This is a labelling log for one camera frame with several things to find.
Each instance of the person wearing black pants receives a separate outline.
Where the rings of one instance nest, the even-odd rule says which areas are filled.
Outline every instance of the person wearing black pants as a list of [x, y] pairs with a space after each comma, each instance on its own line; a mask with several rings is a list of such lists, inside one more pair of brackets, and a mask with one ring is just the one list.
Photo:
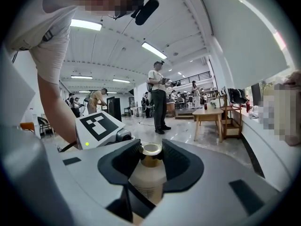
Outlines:
[[152, 85], [151, 97], [155, 105], [154, 120], [155, 120], [155, 132], [158, 134], [165, 134], [165, 130], [170, 130], [165, 124], [166, 116], [166, 92], [165, 88], [171, 85], [166, 85], [163, 80], [163, 75], [159, 73], [162, 69], [162, 62], [155, 62], [154, 70], [149, 71], [149, 84]]

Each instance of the floor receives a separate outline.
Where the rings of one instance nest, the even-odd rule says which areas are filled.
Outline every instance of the floor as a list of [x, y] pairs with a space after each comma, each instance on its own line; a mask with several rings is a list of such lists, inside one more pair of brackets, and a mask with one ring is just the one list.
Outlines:
[[[136, 138], [144, 142], [161, 143], [163, 138], [185, 142], [196, 145], [209, 150], [227, 154], [244, 166], [253, 169], [248, 153], [240, 139], [228, 138], [219, 142], [218, 131], [214, 121], [202, 122], [199, 128], [199, 137], [197, 141], [193, 140], [195, 131], [195, 122], [193, 120], [175, 120], [174, 118], [166, 118], [167, 126], [172, 127], [170, 131], [166, 131], [165, 135], [155, 133], [154, 119], [142, 117], [122, 117], [125, 123], [125, 129], [132, 132]], [[50, 137], [49, 135], [42, 138], [46, 144], [54, 144], [64, 148], [68, 143], [59, 135]]]

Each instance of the tabletop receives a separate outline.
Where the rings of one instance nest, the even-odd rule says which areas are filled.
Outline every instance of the tabletop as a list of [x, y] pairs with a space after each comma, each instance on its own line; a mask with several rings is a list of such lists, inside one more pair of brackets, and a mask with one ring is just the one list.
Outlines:
[[207, 110], [204, 108], [196, 110], [193, 115], [217, 115], [217, 114], [222, 114], [223, 110], [220, 108], [213, 108], [208, 106]]

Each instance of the black chair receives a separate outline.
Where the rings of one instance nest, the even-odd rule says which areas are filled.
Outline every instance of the black chair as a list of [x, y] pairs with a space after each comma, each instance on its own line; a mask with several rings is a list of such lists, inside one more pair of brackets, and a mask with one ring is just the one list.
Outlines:
[[43, 129], [47, 129], [48, 131], [50, 130], [50, 132], [51, 132], [50, 136], [51, 136], [51, 134], [52, 134], [52, 127], [49, 124], [49, 122], [46, 119], [38, 116], [38, 123], [40, 125], [40, 134], [43, 133]]

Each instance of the wooden table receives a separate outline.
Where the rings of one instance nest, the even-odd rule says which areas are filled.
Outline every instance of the wooden table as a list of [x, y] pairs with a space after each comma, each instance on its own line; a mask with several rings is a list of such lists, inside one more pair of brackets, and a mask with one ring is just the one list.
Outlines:
[[215, 124], [218, 126], [218, 134], [220, 142], [222, 142], [222, 113], [223, 110], [220, 108], [213, 108], [208, 105], [208, 109], [205, 110], [204, 108], [196, 110], [192, 113], [196, 117], [196, 132], [194, 135], [194, 141], [198, 138], [198, 127], [201, 125], [202, 121], [215, 121]]

